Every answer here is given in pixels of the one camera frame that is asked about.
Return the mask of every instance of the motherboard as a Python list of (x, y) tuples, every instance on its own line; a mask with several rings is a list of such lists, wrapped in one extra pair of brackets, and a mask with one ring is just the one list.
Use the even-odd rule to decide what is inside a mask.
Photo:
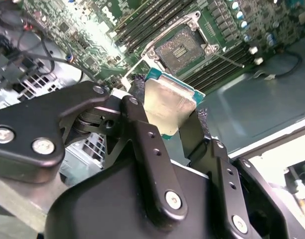
[(23, 0), (99, 83), (158, 68), (208, 93), (305, 36), (302, 0)]

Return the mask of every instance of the dell logo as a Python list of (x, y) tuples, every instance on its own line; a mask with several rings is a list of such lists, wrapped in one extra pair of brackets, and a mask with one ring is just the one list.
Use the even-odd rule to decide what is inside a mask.
[(106, 17), (109, 19), (109, 21), (111, 21), (111, 23), (116, 26), (117, 24), (117, 19), (115, 19), (115, 17), (112, 15), (112, 13), (109, 11), (108, 7), (105, 6), (102, 9), (102, 12), (106, 15)]

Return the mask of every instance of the silver metal plate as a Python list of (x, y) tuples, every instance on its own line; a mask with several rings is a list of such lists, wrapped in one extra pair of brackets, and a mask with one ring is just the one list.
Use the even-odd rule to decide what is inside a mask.
[(197, 107), (193, 95), (194, 91), (165, 76), (148, 79), (144, 108), (149, 123), (156, 125), (161, 134), (173, 136)]

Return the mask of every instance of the silver screw head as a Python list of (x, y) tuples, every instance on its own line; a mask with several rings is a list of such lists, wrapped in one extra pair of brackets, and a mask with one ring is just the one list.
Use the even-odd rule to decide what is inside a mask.
[(243, 160), (243, 163), (246, 167), (251, 168), (251, 165), (247, 160)]
[(246, 234), (248, 232), (248, 227), (245, 221), (239, 217), (238, 215), (234, 215), (232, 217), (232, 221), (234, 226), (243, 234)]
[(177, 210), (181, 207), (181, 199), (175, 192), (166, 192), (165, 198), (171, 208)]
[(94, 90), (96, 93), (98, 93), (98, 94), (103, 94), (103, 93), (104, 93), (104, 90), (103, 90), (101, 87), (99, 87), (99, 86), (94, 86), (94, 87), (93, 87), (93, 90)]
[(224, 148), (223, 144), (220, 141), (217, 141), (217, 145), (219, 146), (219, 148)]
[(55, 145), (46, 138), (40, 138), (33, 142), (32, 148), (36, 153), (48, 155), (54, 152)]
[(138, 101), (137, 101), (135, 98), (131, 97), (131, 98), (129, 98), (129, 100), (130, 100), (133, 104), (138, 105)]
[(15, 134), (12, 130), (8, 128), (0, 128), (0, 143), (9, 143), (11, 142), (15, 137)]

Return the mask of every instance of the wire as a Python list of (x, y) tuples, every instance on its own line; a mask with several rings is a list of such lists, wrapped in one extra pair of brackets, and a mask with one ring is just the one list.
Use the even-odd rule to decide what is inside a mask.
[(10, 11), (15, 11), (15, 10), (18, 10), (17, 8), (17, 5), (14, 4), (13, 2), (11, 1), (1, 1), (0, 2), (0, 26), (2, 26), (3, 28), (6, 28), (8, 30), (22, 30), (23, 29), (23, 26), (22, 25), (15, 25), (15, 24), (10, 24), (8, 21), (5, 21), (3, 19), (3, 14), (6, 10), (10, 10)]
[[(48, 56), (48, 57), (52, 57), (52, 54), (49, 52), (49, 50), (47, 49), (46, 47), (46, 44), (45, 44), (45, 36), (41, 36), (41, 43), (42, 43), (42, 47), (45, 51), (45, 54)], [(51, 74), (53, 73), (53, 71), (55, 70), (55, 62), (53, 60), (50, 60), (49, 61), (50, 64), (51, 64), (51, 69), (49, 70), (49, 72), (46, 72), (46, 73), (42, 73), (40, 76), (46, 76), (48, 74)]]
[(32, 58), (32, 59), (43, 59), (43, 60), (48, 60), (48, 61), (56, 61), (56, 62), (61, 62), (61, 63), (65, 63), (67, 65), (73, 66), (73, 67), (75, 67), (78, 70), (81, 70), (83, 72), (83, 77), (84, 77), (84, 74), (85, 74), (92, 81), (97, 82), (97, 80), (95, 79), (93, 74), (90, 71), (88, 71), (85, 67), (79, 66), (75, 63), (68, 62), (65, 59), (56, 58), (56, 57), (48, 57), (48, 56), (43, 56), (43, 55), (38, 55), (38, 54), (32, 54), (32, 53), (29, 53), (29, 52), (23, 52), (23, 54), (26, 55), (27, 57)]
[(294, 65), (294, 67), (292, 69), (290, 69), (289, 71), (287, 71), (285, 73), (282, 73), (282, 74), (279, 74), (279, 75), (276, 75), (277, 78), (282, 78), (282, 77), (285, 77), (285, 76), (293, 74), (299, 68), (299, 66), (303, 62), (302, 57), (298, 53), (296, 53), (296, 52), (284, 51), (284, 53), (288, 54), (289, 56), (295, 57), (297, 59), (297, 62)]
[(80, 83), (83, 80), (83, 78), (84, 78), (84, 72), (81, 71), (81, 77), (79, 78), (77, 84)]
[[(60, 59), (60, 58), (54, 58), (52, 57), (51, 53), (49, 52), (47, 46), (46, 46), (46, 38), (47, 38), (47, 33), (46, 31), (40, 27), (38, 24), (36, 24), (33, 20), (25, 17), (25, 16), (20, 16), (21, 20), (22, 20), (22, 25), (15, 25), (15, 24), (10, 24), (9, 22), (5, 21), (3, 19), (3, 13), (5, 11), (19, 11), (18, 9), (18, 6), (16, 4), (14, 4), (13, 2), (11, 1), (1, 1), (0, 2), (0, 26), (2, 26), (3, 28), (6, 28), (6, 29), (9, 29), (9, 30), (20, 30), (22, 31), (18, 41), (17, 41), (17, 48), (18, 50), (20, 51), (20, 42), (22, 41), (22, 39), (24, 38), (25, 36), (25, 33), (28, 32), (28, 31), (35, 31), (35, 30), (38, 30), (39, 32), (36, 32), (37, 35), (40, 36), (40, 39), (41, 39), (41, 42), (39, 42), (37, 45), (27, 49), (27, 50), (24, 50), (24, 51), (20, 51), (19, 53), (17, 53), (17, 55), (14, 55), (14, 54), (11, 54), (9, 57), (10, 59), (10, 63), (13, 62), (14, 60), (16, 60), (18, 57), (20, 57), (21, 55), (26, 55), (28, 57), (31, 57), (33, 59), (44, 59), (44, 60), (49, 60), (50, 61), (50, 65), (51, 65), (51, 69), (49, 72), (47, 73), (42, 73), (41, 76), (44, 76), (44, 75), (48, 75), (50, 73), (52, 73), (54, 70), (55, 70), (55, 61), (57, 62), (61, 62), (61, 63), (65, 63), (65, 64), (68, 64), (68, 65), (71, 65), (79, 70), (81, 70), (81, 76), (80, 76), (80, 79), (78, 80), (77, 83), (80, 83), (83, 78), (84, 78), (84, 74), (86, 74), (91, 80), (93, 81), (97, 81), (93, 75), (88, 71), (86, 70), (84, 67), (81, 67), (77, 64), (74, 64), (72, 62), (68, 62), (67, 60), (65, 59)], [(27, 26), (25, 26), (25, 24), (29, 24), (29, 29), (25, 29)], [(73, 56), (73, 52), (72, 52), (72, 48), (70, 47), (70, 45), (63, 41), (69, 51), (69, 54), (70, 56)], [(42, 45), (43, 47), (43, 50), (46, 54), (46, 56), (42, 56), (42, 55), (37, 55), (37, 54), (32, 54), (32, 53), (29, 53), (29, 51), (37, 48), (38, 46)]]
[(296, 52), (292, 52), (292, 51), (288, 51), (288, 50), (281, 50), (280, 53), (285, 53), (289, 56), (293, 56), (297, 59), (297, 62), (295, 63), (295, 65), (287, 72), (281, 73), (281, 74), (271, 74), (271, 73), (267, 73), (263, 70), (259, 70), (254, 74), (254, 78), (258, 78), (259, 76), (265, 76), (265, 80), (272, 80), (272, 79), (281, 79), (284, 78), (286, 76), (289, 76), (291, 74), (293, 74), (296, 70), (298, 70), (298, 68), (301, 66), (303, 59), (302, 57), (296, 53)]

